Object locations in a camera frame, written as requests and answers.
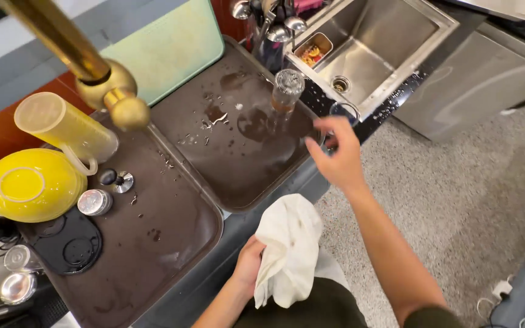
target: yellow bowl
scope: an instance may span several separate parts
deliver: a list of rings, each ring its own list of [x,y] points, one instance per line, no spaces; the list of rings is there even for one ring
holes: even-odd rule
[[[58,151],[26,149],[0,160],[0,214],[20,222],[52,220],[76,204],[86,177]]]

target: white towel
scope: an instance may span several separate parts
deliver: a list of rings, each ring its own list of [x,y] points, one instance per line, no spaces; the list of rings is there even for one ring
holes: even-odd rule
[[[323,224],[300,194],[279,198],[262,214],[255,233],[266,244],[254,289],[256,308],[273,296],[282,308],[309,297]]]

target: speckled floor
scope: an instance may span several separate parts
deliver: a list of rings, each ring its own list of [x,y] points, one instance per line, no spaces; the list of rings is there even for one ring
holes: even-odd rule
[[[439,281],[466,327],[477,299],[525,258],[525,110],[434,144],[396,119],[362,148],[376,199]],[[316,205],[320,244],[341,264],[371,327],[396,325],[351,207],[332,187]]]

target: dark green shirt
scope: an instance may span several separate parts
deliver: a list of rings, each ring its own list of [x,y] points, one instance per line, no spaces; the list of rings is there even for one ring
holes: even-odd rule
[[[255,309],[251,299],[238,318],[235,328],[366,328],[364,316],[354,296],[342,285],[326,278],[315,278],[309,297],[288,309],[271,298],[266,306]],[[424,308],[411,314],[404,328],[463,328],[456,316],[441,308]]]

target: forearm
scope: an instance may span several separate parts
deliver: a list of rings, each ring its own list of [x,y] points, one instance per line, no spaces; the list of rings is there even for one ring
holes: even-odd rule
[[[402,326],[413,311],[446,306],[441,289],[367,187],[346,192],[368,257]]]
[[[249,299],[244,286],[230,278],[192,328],[230,328]]]

